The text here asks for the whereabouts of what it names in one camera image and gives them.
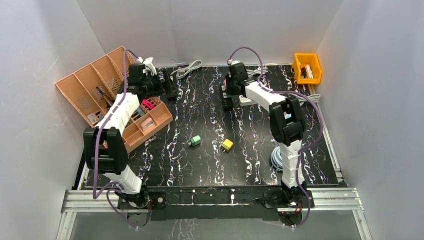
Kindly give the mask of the green plug adapter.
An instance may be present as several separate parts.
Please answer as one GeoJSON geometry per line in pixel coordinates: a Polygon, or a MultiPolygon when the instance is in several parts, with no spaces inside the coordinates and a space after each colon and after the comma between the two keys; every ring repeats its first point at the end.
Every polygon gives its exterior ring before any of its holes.
{"type": "Polygon", "coordinates": [[[199,135],[195,135],[189,139],[189,145],[195,147],[202,142],[202,138],[199,135]]]}

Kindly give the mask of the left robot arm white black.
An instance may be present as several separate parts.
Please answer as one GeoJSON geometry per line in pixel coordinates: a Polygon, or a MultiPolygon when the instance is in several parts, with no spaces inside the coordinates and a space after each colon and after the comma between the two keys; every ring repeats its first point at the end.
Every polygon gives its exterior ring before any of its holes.
{"type": "Polygon", "coordinates": [[[124,80],[113,105],[96,126],[88,127],[83,132],[87,167],[95,175],[110,178],[121,193],[130,195],[130,202],[137,208],[147,206],[150,198],[142,190],[142,180],[128,165],[123,133],[143,100],[172,93],[170,79],[159,75],[151,61],[151,58],[147,58],[142,63],[124,66],[124,80]]]}

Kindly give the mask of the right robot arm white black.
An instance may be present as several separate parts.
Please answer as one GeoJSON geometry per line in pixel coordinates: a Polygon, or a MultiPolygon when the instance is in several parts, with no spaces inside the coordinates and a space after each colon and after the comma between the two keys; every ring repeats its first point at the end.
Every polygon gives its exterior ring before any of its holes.
{"type": "Polygon", "coordinates": [[[242,96],[268,111],[272,137],[278,146],[270,160],[282,172],[282,192],[277,200],[295,207],[302,199],[304,177],[300,171],[300,148],[306,130],[300,102],[296,97],[274,93],[261,82],[250,79],[245,65],[230,59],[229,73],[225,76],[223,91],[227,97],[242,96]]]}

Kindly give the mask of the yellow plug adapter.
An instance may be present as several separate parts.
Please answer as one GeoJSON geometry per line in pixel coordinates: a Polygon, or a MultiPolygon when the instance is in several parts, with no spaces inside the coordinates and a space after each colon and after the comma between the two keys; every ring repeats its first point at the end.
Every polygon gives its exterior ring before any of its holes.
{"type": "Polygon", "coordinates": [[[221,143],[221,149],[225,152],[229,152],[232,147],[233,147],[234,143],[229,140],[229,139],[225,139],[222,143],[221,143]]]}

